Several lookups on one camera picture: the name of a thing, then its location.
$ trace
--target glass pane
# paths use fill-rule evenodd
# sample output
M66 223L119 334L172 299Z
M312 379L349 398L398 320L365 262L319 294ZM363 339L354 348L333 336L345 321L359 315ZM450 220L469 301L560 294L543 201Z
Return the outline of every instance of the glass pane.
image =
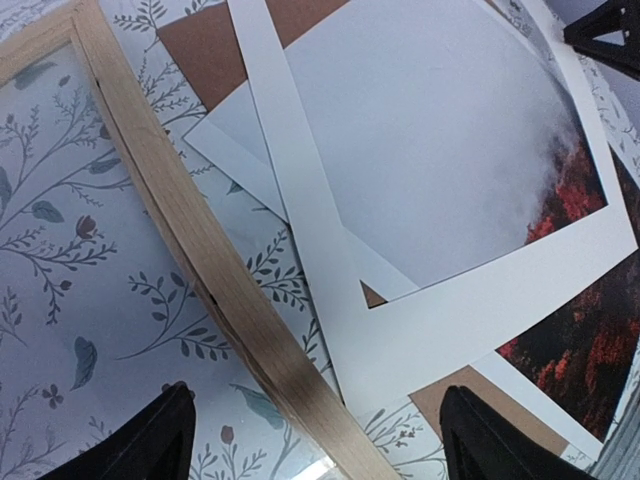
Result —
M156 109L183 105L184 82L155 66L145 63L143 78ZM179 381L198 415L191 478L333 471L260 391L181 275L73 48L4 85L0 119L0 478L66 462Z

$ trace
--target white paper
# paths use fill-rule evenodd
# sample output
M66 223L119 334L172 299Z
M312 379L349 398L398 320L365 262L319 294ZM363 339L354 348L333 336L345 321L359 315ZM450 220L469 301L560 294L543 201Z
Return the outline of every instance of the white paper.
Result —
M430 7L429 18L449 20L434 28L415 5L352 1L286 50L342 223L368 261L357 262L361 277L374 290L383 268L422 288L524 246L555 181L551 144L572 149L579 140L564 89L513 38L478 55L455 34L467 26L462 8ZM491 51L492 41L480 48ZM420 55L428 61L416 62ZM497 81L507 63L508 80ZM269 165L269 157L248 84L207 122L217 128L203 124L187 140L281 210L275 181L268 191L256 181L264 168L255 160ZM216 142L222 134L233 150Z
M242 3L232 1L230 7L316 309L347 404L356 413L415 391L516 337L636 248L586 81L571 50L554 44L571 69L568 84L579 99L609 206L491 264L367 311L268 12L261 2L252 2L251 13ZM486 35L483 18L473 20ZM364 322L366 338L360 334ZM440 356L446 361L430 363ZM405 371L407 360L424 369Z

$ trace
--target mat board cutout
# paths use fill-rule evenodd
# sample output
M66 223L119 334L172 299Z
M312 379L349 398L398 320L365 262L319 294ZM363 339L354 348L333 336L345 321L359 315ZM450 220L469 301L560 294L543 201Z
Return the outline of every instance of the mat board cutout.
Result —
M519 41L503 35L511 46L500 53L522 84L496 81L498 52L486 60L455 34L436 41L443 30L468 26L469 15L455 12L462 7L443 8L446 27L435 25L444 12L425 11L434 20L423 28L415 7L380 3L349 2L290 45L287 59L362 280L379 291L394 278L385 295L392 300L416 290L401 276L429 286L540 238L540 212L567 177L564 166L555 171L561 151L582 158L601 188L571 99ZM397 24L419 37L416 45L429 44L428 62L407 68L419 53L393 35ZM275 179L256 185L269 157L248 85L207 121L187 141L283 216ZM460 131L465 138L451 141ZM600 208L600 197L572 221Z
M468 5L486 12L481 5ZM637 248L578 59L571 49L552 41L578 99L609 205L526 249L367 310L269 12L260 1L232 0L229 6L316 310L345 400L356 414L472 363L553 312ZM538 8L536 15L548 28L548 10ZM398 338L400 328L408 335ZM407 370L407 360L425 368Z
M270 13L272 15L274 24L276 29L280 35L282 40L283 34L286 38L291 38L292 35L300 34L300 32L291 32L288 30L290 28L292 21L289 17L295 16L298 13L298 10L293 10L292 7L288 11L281 11L274 9L273 2L269 2L267 0L267 5L269 6ZM202 42L210 42L215 43L216 45L220 45L221 48L226 49L228 51L233 51L234 55L240 55L239 50L237 50L237 44L235 44L235 36L233 32L229 35L228 33L221 33L221 31L211 31L206 28L206 25L211 23L216 23L220 21L220 18L227 18L229 21L229 28L224 28L224 32L228 32L231 29L230 25L230 16L228 11L225 11L226 4L220 4L214 8L207 9L205 12L202 12L199 15L194 17L186 17L181 19L179 22L176 22L173 25L168 27L164 27L161 32L162 41L165 43L171 54L173 55L174 60L180 66L181 69L186 69L188 72L191 72L192 64L196 62L198 64L198 70L191 72L191 74L187 73L187 78L190 83L198 83L194 82L193 76L197 76L199 78L206 78L208 75L207 72L211 73L211 70L231 70L232 72L237 70L236 62L229 63L228 60L219 60L217 57L214 59L207 57L202 62L202 59L198 55L194 55L194 52L191 51L188 47L188 42L185 43L185 32L189 32L190 36L194 33L200 38ZM505 25L509 31L512 31L512 27L510 25ZM243 72L235 72L231 78L236 78L237 75ZM559 80L564 84L564 79L560 76ZM222 78L221 81L223 83L229 83L227 79ZM226 95L228 96L233 92L233 90L238 85L227 86L225 89ZM211 99L215 97L216 102L209 102L208 106L211 108L215 108L221 101L219 98L219 85L217 84L216 88L211 87L210 85L199 86L196 87L196 93L203 99L203 102L207 103L206 99ZM247 102L252 102L250 96L246 97ZM244 182L246 178L249 178L249 181L253 180L257 182L258 187L260 188L263 184L260 182L270 181L272 184L270 193L272 200L275 200L273 203L276 204L275 207L272 206L272 210L276 210L281 218L286 221L286 214L284 213L282 202L280 200L279 192L277 192L277 184L275 183L275 177L266 176L265 173L269 173L264 169L264 164L259 162L254 156L250 155L246 160L241 160L243 157L234 156L231 153L229 156L221 154L224 149L220 147L223 143L216 141L215 135L219 133L219 129L215 127L215 125L207 124L208 120L203 120L192 132L189 134L189 137L193 139L193 143L195 145L200 146L201 153L208 157L209 159L216 159L216 164L218 167L222 167L226 169L227 174L231 173L232 178L241 185L247 188L247 184ZM199 135L200 132L205 131L205 135ZM249 168L243 169L241 168L242 163L246 161L249 162ZM239 170L240 174L234 175L235 170ZM254 188L249 188L248 191L251 194L255 194ZM352 240L355 242L358 241L357 237L352 236ZM361 242L361 245L365 248L366 244ZM394 292L398 292L398 285L408 285L406 291L413 291L418 289L418 286L413 284L410 280L406 279L400 275L389 275L386 273L382 273L379 268L376 268L375 259L377 254L373 252L373 250L367 251L364 250L365 254L359 258L356 258L356 261L360 260L360 263L365 267L371 267L373 273L376 271L381 273L380 275L380 283L377 284L377 287L380 291L385 292L389 295L390 298L393 298ZM378 298L375 304L384 303L384 301L380 301L382 299ZM370 298L367 298L367 303L369 306L372 306L372 302ZM510 395L513 398L519 398L520 402L527 406L529 411L534 414L539 419L542 419L546 424L553 425L554 428L558 432L562 432L564 436L570 438L571 441L576 445L581 445L583 450L591 451L593 455L597 455L597 452L600 448L600 443L594 441L593 436L591 436L588 432L585 431L584 428L580 424L574 420L570 415L567 414L565 410L559 407L557 403L555 403L550 397L545 395L536 385L531 383L529 379L527 379L524 375L522 375L519 371L514 369L514 367L504 360L500 355L496 353L492 353L487 355L482 360L476 362L474 364L475 368L483 369L484 373L491 378L493 383L496 385L494 390L497 396L500 396L501 391L506 392L506 394Z

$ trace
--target wooden picture frame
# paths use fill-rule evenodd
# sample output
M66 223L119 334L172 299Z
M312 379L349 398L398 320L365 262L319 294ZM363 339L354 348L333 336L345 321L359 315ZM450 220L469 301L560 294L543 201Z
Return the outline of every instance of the wooden picture frame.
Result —
M144 97L98 0L75 0L0 44L0 86L72 44L111 139L207 312L280 411L347 478L398 478L264 296Z

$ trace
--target black clamp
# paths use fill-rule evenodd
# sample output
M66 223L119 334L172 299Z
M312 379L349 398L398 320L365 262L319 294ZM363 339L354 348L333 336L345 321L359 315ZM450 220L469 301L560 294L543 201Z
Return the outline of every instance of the black clamp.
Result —
M622 32L623 45L596 40ZM640 2L607 0L593 12L564 29L565 43L576 52L640 80Z
M195 427L191 394L178 382L105 441L40 480L187 480Z
M450 480L595 480L511 425L466 387L440 407Z

